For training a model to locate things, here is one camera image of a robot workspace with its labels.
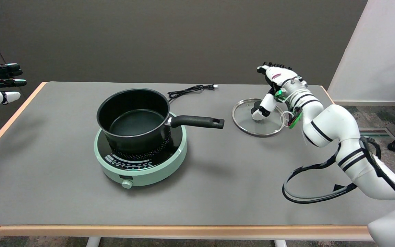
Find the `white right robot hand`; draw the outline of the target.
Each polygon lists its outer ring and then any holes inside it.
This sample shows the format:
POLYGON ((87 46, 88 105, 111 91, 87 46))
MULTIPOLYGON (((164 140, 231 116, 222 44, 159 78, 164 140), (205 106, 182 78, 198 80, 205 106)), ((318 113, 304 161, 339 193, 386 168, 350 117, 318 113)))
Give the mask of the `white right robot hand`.
POLYGON ((255 106, 256 110, 252 113, 252 119, 255 121, 261 121, 270 115, 276 108, 276 94, 277 88, 281 88, 289 82, 303 82, 303 78, 296 72, 283 65, 276 65, 272 63, 264 63, 257 67, 257 72, 265 76, 266 81, 271 86, 271 90, 265 95, 260 102, 260 105, 255 106))

